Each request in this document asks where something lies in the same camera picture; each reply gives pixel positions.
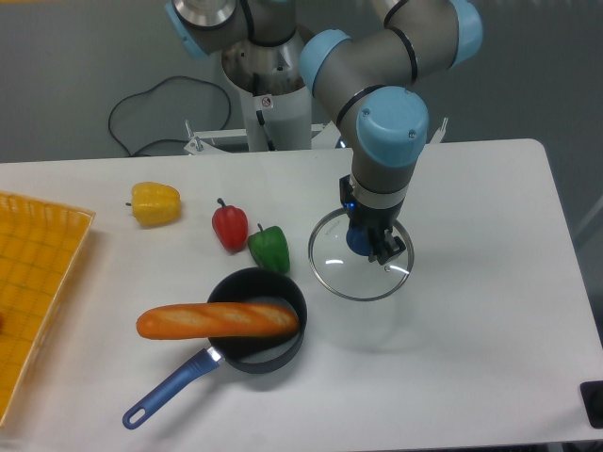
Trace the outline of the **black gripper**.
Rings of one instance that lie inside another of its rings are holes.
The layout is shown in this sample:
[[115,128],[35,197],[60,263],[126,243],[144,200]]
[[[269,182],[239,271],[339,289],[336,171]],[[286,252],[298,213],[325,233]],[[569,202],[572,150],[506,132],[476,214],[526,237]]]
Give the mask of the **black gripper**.
[[340,203],[349,218],[347,241],[368,241],[368,261],[384,265],[405,252],[403,239],[394,232],[400,211],[400,191],[378,193],[353,174],[339,179]]

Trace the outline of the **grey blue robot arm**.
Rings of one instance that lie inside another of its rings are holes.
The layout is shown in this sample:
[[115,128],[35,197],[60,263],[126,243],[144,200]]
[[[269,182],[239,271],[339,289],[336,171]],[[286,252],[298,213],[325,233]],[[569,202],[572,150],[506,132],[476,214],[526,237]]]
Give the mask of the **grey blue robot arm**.
[[410,87],[481,47],[481,16],[467,1],[377,1],[382,28],[363,40],[312,33],[292,1],[170,1],[165,9],[194,57],[219,54],[237,89],[251,151],[303,150],[311,102],[353,151],[340,181],[349,248],[382,264],[406,250],[394,224],[429,125]]

